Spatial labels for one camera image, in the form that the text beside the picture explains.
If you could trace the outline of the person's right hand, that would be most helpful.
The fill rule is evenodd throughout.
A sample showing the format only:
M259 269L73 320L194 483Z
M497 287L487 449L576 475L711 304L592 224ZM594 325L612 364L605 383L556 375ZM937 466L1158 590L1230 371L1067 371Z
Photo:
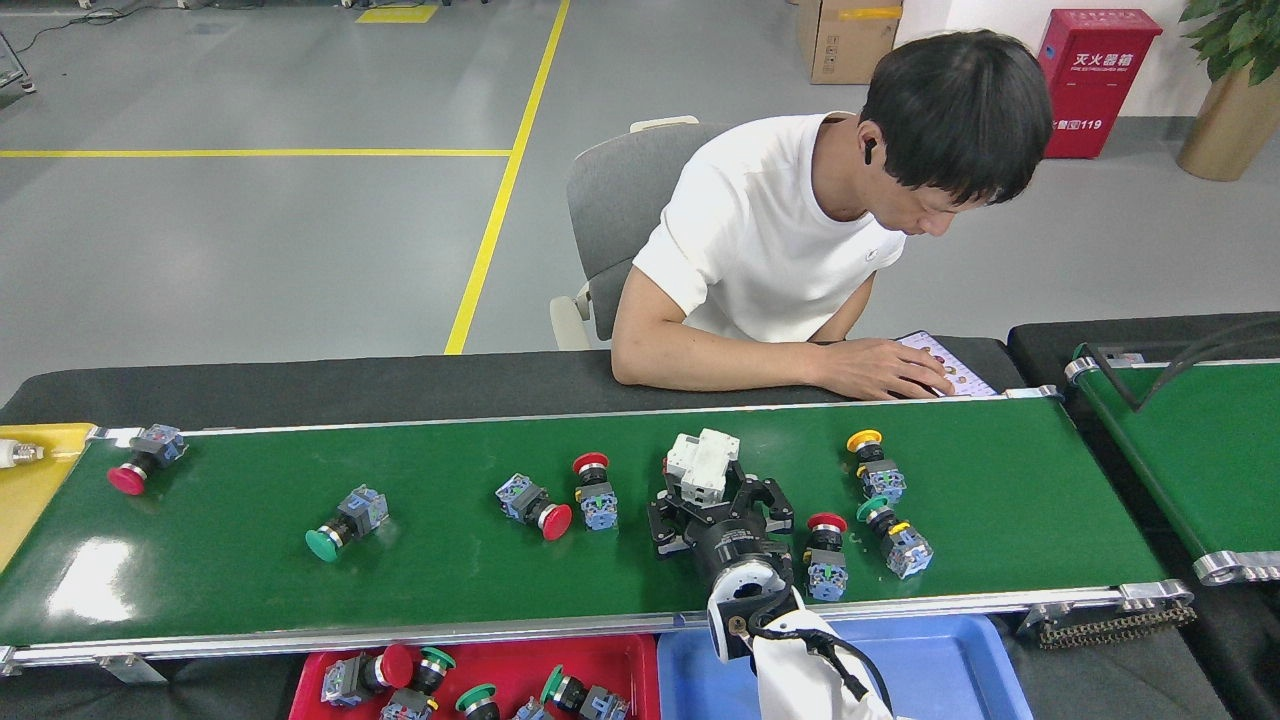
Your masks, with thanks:
M924 350L892 340L845 340L806 351L805 386L845 398L881 401L955 393L945 366Z

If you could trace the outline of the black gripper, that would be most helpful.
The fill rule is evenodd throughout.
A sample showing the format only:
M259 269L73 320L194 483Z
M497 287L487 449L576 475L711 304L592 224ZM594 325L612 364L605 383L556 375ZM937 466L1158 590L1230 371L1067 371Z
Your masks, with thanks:
M790 536L795 511L780 483L758 477L728 479L732 491L724 523L713 507L676 500L659 491L646 505L658 559L691 551L710 593L776 593L791 585L788 547L768 538Z

